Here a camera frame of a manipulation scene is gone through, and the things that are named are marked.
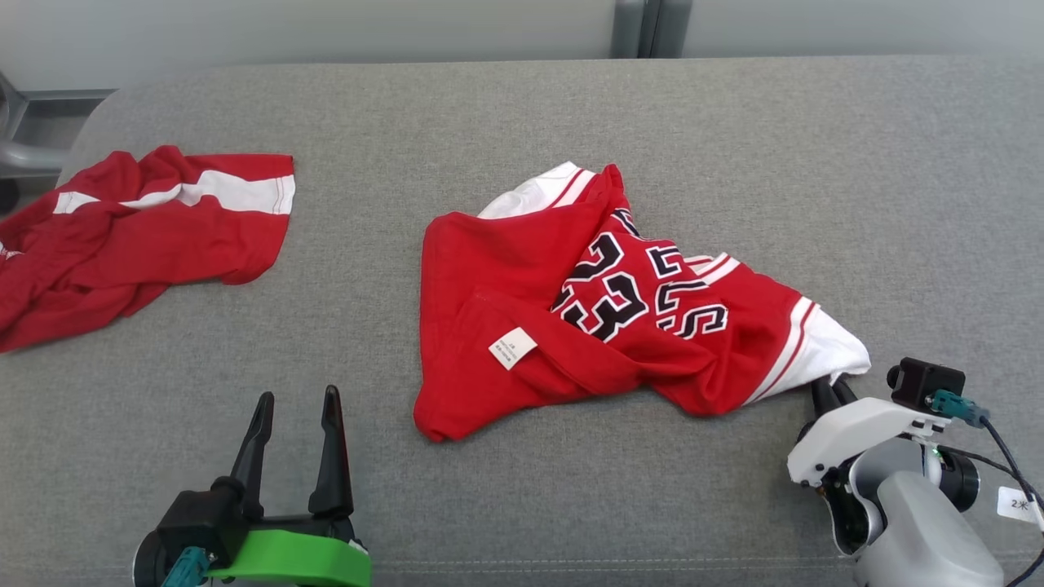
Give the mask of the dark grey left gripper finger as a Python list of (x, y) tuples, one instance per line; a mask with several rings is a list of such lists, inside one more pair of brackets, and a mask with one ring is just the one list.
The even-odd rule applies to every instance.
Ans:
[(274, 412), (275, 395), (272, 391), (265, 391), (259, 397), (245, 438), (232, 465), (231, 477), (242, 487), (240, 499), (242, 512), (251, 523), (257, 523), (264, 516), (264, 508), (260, 502), (260, 486), (264, 450), (272, 435)]
[(342, 398), (334, 384), (325, 388), (321, 428), (324, 435), (321, 468), (316, 489), (309, 497), (308, 510), (317, 518), (349, 517), (355, 508)]

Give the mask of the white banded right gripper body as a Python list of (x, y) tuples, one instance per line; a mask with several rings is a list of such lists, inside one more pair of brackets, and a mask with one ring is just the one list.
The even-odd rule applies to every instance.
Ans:
[(929, 439), (943, 432), (950, 417), (929, 415), (878, 398), (862, 398), (828, 410), (798, 440), (787, 457), (791, 482), (817, 488), (830, 469), (899, 437)]

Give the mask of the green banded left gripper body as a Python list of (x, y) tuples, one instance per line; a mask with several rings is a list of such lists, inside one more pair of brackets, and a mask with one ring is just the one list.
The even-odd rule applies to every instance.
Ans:
[(349, 516), (275, 518), (250, 529), (224, 567), (209, 579), (262, 585), (370, 586), (373, 562)]

